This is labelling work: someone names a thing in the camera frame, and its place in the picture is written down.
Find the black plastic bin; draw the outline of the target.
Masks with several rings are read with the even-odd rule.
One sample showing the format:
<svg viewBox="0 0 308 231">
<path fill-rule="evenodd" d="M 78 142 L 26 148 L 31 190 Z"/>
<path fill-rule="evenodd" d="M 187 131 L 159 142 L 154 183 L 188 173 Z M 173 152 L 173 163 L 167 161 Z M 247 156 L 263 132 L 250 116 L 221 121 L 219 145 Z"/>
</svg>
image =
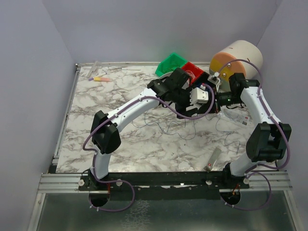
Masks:
<svg viewBox="0 0 308 231">
<path fill-rule="evenodd" d="M 197 107 L 197 114 L 204 114 L 212 103 L 209 114 L 217 114 L 218 106 L 218 89 L 220 85 L 219 72 L 208 74 L 203 72 L 192 84 L 190 92 L 190 104 Z"/>
</svg>

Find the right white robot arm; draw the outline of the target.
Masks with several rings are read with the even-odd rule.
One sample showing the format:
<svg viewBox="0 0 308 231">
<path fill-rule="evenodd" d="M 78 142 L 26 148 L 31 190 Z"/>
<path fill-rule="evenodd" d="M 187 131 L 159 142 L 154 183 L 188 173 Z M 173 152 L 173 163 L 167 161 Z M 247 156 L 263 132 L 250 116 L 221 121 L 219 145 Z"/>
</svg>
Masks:
<svg viewBox="0 0 308 231">
<path fill-rule="evenodd" d="M 255 125 L 246 143 L 245 154 L 230 163 L 231 174 L 244 176 L 257 166 L 276 169 L 267 163 L 289 154 L 291 126 L 282 123 L 270 109 L 258 80 L 248 80 L 243 73 L 235 73 L 229 77 L 229 85 L 229 92 L 216 94 L 216 111 L 223 106 L 243 103 Z"/>
</svg>

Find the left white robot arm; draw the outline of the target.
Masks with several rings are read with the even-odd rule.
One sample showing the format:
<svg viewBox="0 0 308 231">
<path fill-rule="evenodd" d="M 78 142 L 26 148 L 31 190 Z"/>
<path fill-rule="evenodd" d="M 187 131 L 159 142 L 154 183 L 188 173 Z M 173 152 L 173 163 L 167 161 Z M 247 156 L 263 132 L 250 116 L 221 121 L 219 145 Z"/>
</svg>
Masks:
<svg viewBox="0 0 308 231">
<path fill-rule="evenodd" d="M 192 77 L 176 68 L 165 77 L 151 80 L 147 87 L 135 98 L 119 108 L 103 113 L 98 111 L 93 119 L 90 135 L 86 139 L 94 144 L 94 158 L 90 171 L 96 179 L 108 175 L 111 153 L 120 145 L 120 132 L 134 119 L 146 111 L 162 104 L 174 103 L 180 111 L 179 118 L 188 118 L 193 112 L 185 112 L 190 105 L 190 85 Z"/>
</svg>

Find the grey plastic cable spool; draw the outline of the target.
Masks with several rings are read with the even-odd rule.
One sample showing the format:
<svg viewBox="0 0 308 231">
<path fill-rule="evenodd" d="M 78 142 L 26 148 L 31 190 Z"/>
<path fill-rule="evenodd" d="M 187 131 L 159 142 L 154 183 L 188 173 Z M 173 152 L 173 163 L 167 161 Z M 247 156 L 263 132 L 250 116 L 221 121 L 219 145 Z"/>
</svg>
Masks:
<svg viewBox="0 0 308 231">
<path fill-rule="evenodd" d="M 167 73 L 163 74 L 162 76 L 160 76 L 159 78 L 160 78 L 160 79 L 163 79 L 163 78 L 165 78 L 165 77 L 170 76 L 172 73 L 173 73 L 173 71 L 167 72 Z"/>
</svg>

